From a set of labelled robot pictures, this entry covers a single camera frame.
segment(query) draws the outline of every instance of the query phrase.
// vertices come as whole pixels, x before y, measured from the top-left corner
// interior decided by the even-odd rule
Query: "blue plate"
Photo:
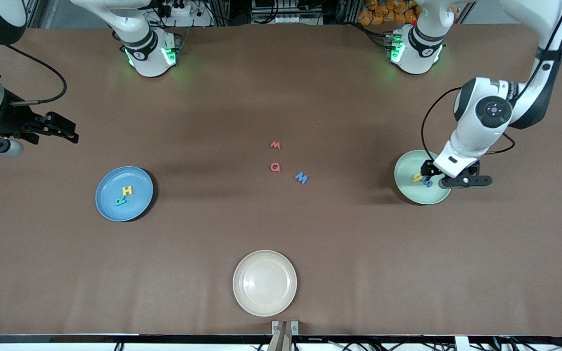
[[[125,222],[141,215],[152,199],[153,182],[149,174],[138,167],[126,166],[111,171],[101,180],[95,204],[103,217]]]

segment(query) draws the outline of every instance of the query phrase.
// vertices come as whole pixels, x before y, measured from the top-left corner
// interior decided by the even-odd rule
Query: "green plate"
[[[437,155],[434,153],[431,153],[431,156],[437,158]],[[400,193],[409,200],[421,205],[437,204],[442,202],[448,197],[448,194],[450,194],[450,189],[444,189],[439,186],[440,180],[445,177],[444,174],[432,177],[433,186],[430,188],[426,187],[426,185],[421,182],[413,182],[413,176],[420,173],[420,167],[422,167],[424,161],[428,159],[428,155],[426,155],[426,151],[424,150],[409,151],[400,156],[398,162],[396,162],[396,168],[394,169],[394,179],[400,189]]]

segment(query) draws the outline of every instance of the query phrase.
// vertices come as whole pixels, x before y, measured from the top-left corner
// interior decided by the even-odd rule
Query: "brown table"
[[[69,82],[34,111],[75,121],[80,143],[42,137],[0,159],[0,333],[257,333],[287,319],[303,333],[562,334],[562,70],[545,120],[482,158],[491,187],[428,207],[392,189],[435,98],[476,76],[526,80],[537,46],[521,26],[455,26],[448,42],[409,76],[348,26],[197,28],[180,67],[143,78],[109,31],[27,31],[18,47]],[[5,48],[0,72],[23,98],[60,89]],[[454,98],[428,121],[433,151]],[[95,189],[124,165],[152,173],[158,199],[109,222]],[[272,318],[232,293],[258,249],[299,276]]]

